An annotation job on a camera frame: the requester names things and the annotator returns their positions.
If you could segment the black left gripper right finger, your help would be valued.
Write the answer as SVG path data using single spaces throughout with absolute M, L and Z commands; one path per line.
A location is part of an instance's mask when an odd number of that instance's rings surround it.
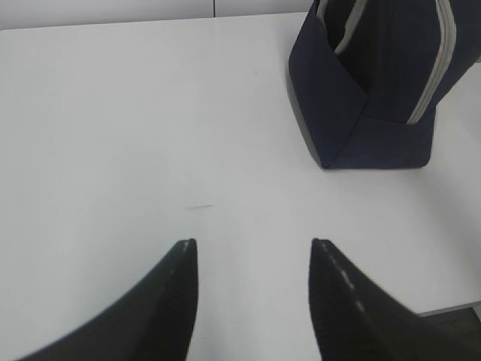
M 311 244 L 310 317 L 323 360 L 478 360 L 480 349 L 404 307 L 331 241 Z

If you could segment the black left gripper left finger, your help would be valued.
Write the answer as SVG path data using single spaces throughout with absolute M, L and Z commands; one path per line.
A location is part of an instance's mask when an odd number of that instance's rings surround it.
M 125 295 L 27 360 L 185 360 L 198 310 L 198 248 L 178 241 Z

